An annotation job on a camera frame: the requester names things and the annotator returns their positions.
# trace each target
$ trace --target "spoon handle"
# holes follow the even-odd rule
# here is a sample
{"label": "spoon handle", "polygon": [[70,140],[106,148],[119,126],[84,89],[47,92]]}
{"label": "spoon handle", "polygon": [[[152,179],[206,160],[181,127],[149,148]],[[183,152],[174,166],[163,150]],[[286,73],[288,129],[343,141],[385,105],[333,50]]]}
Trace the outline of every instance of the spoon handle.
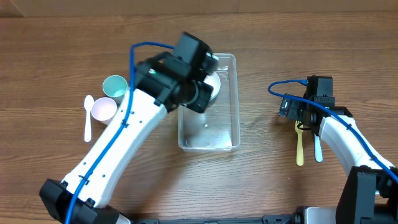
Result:
{"label": "spoon handle", "polygon": [[85,142],[91,141],[91,116],[90,112],[86,112],[86,126],[85,126]]}

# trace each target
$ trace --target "fork handle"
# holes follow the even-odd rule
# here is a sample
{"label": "fork handle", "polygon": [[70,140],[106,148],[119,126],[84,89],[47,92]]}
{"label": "fork handle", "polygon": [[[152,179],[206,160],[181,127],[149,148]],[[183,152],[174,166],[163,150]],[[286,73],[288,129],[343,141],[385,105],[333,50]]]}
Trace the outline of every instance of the fork handle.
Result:
{"label": "fork handle", "polygon": [[303,141],[302,135],[297,133],[297,157],[296,163],[298,166],[302,166],[304,164],[304,153],[303,153]]}

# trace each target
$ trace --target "plastic cup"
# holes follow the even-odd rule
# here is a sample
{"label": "plastic cup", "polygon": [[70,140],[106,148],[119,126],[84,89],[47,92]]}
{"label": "plastic cup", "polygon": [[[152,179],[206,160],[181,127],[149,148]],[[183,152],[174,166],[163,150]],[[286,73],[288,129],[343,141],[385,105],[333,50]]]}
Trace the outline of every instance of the plastic cup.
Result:
{"label": "plastic cup", "polygon": [[120,75],[111,75],[102,84],[105,95],[112,98],[117,104],[121,104],[127,88],[126,79]]}
{"label": "plastic cup", "polygon": [[94,102],[93,109],[91,109],[91,115],[95,120],[108,125],[117,110],[118,106],[113,99],[102,97]]}

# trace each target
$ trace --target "utensil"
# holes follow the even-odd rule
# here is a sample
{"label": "utensil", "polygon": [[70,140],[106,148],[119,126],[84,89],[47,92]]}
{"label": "utensil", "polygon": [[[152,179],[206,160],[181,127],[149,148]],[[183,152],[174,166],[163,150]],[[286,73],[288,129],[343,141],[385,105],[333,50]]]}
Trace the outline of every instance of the utensil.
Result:
{"label": "utensil", "polygon": [[87,95],[84,102],[86,109],[86,125],[85,125],[85,142],[91,141],[91,109],[94,105],[94,98],[91,95]]}
{"label": "utensil", "polygon": [[322,155],[322,147],[321,147],[321,140],[319,136],[316,134],[313,135],[313,143],[314,143],[314,151],[315,151],[315,160],[317,162],[322,162],[323,155]]}
{"label": "utensil", "polygon": [[296,121],[296,124],[294,125],[294,129],[297,132],[297,157],[296,157],[296,163],[298,166],[302,166],[304,164],[304,153],[303,153],[303,137],[302,133],[303,130],[300,130],[297,125],[299,125],[299,121]]}
{"label": "utensil", "polygon": [[104,124],[109,124],[116,114],[118,106],[116,102],[109,97],[102,97],[94,102],[91,115],[97,121],[101,121]]}
{"label": "utensil", "polygon": [[102,84],[105,95],[112,98],[117,104],[121,104],[128,88],[127,81],[120,75],[111,75]]}

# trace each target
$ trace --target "brown wood surface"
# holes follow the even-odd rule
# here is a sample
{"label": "brown wood surface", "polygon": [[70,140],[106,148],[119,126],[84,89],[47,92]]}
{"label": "brown wood surface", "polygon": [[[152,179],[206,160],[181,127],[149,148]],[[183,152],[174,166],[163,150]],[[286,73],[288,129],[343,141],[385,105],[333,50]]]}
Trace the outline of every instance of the brown wood surface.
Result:
{"label": "brown wood surface", "polygon": [[[111,205],[163,219],[336,205],[346,181],[338,160],[324,144],[324,162],[315,162],[305,133],[304,166],[296,165],[294,122],[278,117],[281,99],[267,86],[333,76],[336,104],[397,165],[397,24],[396,12],[0,19],[0,223],[56,223],[39,189],[46,178],[63,179],[88,152],[85,95],[99,98],[107,76],[127,76],[131,44],[174,44],[184,30],[236,56],[241,146],[185,153],[177,146],[177,113],[170,113],[128,165]],[[159,51],[140,49],[137,60]],[[294,84],[275,90],[305,91]],[[103,129],[93,123],[94,139]]]}

